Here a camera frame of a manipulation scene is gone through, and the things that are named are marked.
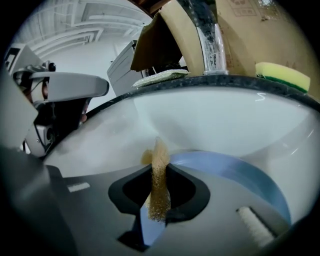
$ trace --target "light gray handle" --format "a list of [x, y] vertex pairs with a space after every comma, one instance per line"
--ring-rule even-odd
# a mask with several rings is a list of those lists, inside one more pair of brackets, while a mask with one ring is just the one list
[[107, 80], [88, 74], [36, 72], [30, 79], [49, 78], [48, 101], [63, 102], [104, 96], [109, 91]]

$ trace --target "green and yellow sponge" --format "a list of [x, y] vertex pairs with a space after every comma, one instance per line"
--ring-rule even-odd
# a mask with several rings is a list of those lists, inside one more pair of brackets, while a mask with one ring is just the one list
[[259, 78], [276, 81], [307, 93], [310, 87], [310, 77], [292, 68], [279, 64], [260, 62], [255, 65], [255, 73]]

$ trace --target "dark granite countertop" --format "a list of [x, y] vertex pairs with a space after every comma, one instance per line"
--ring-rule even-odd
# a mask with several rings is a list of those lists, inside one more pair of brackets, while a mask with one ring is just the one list
[[139, 88], [134, 91], [127, 92], [98, 106], [97, 108], [88, 112], [86, 115], [89, 119], [100, 111], [112, 106], [113, 104], [134, 96], [144, 95], [161, 90], [187, 87], [230, 87], [251, 89], [295, 100], [320, 112], [320, 103], [318, 103], [316, 100], [295, 88], [289, 87], [279, 82], [242, 75], [202, 75], [159, 82]]

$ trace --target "ceiling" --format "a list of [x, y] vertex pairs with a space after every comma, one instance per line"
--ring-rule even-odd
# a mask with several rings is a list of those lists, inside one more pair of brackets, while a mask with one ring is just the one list
[[107, 39], [137, 39], [151, 18], [129, 0], [47, 0], [21, 26], [14, 43], [40, 57]]
[[140, 9], [144, 10], [150, 16], [154, 16], [158, 12], [158, 10], [170, 0], [128, 0], [128, 1], [132, 2], [136, 6], [139, 6]]

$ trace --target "scrub sponge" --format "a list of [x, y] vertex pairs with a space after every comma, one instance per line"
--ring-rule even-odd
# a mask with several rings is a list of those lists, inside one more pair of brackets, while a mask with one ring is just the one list
[[265, 78], [307, 93], [310, 87], [310, 77], [292, 68], [279, 64], [260, 62], [255, 65], [255, 73], [259, 78]]

